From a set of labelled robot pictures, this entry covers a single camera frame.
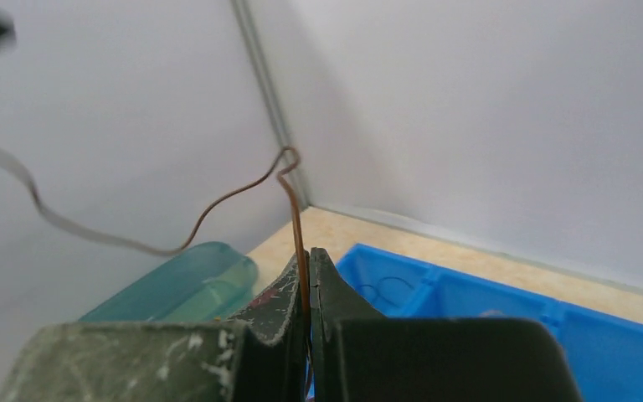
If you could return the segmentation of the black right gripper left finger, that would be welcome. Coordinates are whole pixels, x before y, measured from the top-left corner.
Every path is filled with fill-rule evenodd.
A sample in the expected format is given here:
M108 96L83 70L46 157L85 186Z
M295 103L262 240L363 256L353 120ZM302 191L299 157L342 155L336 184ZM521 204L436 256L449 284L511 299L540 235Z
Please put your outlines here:
M301 275L308 254L232 317L208 322L66 322L22 347L0 401L302 401Z

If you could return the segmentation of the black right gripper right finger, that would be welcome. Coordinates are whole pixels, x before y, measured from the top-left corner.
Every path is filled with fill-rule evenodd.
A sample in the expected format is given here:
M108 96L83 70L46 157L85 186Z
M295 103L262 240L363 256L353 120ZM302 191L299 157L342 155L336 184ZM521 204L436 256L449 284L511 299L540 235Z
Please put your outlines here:
M579 401L563 350L522 318L391 318L309 256L318 401Z

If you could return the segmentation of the teal translucent plastic basin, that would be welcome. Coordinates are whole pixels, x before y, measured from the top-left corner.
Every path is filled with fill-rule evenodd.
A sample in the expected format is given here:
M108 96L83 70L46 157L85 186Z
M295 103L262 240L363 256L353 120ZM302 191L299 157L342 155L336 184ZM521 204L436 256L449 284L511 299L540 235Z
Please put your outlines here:
M134 281L82 322L206 322L225 319L253 298L259 268L230 245L195 245Z

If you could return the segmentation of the blue plastic divided bin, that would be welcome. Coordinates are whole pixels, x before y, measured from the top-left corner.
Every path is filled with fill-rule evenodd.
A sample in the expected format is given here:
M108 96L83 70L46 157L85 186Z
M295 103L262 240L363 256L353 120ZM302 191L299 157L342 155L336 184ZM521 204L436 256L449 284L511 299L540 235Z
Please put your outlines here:
M315 249L318 401L643 401L643 325L367 245Z

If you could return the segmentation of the aluminium frame post left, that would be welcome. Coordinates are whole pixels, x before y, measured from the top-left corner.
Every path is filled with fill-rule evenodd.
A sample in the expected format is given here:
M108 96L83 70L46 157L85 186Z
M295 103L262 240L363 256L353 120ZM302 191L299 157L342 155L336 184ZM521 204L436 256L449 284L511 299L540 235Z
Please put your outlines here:
M230 4L242 34L250 64L255 73L266 113L275 134L275 140L281 147L293 147L294 142L291 131L285 120L265 52L260 42L250 8L250 1L232 0Z

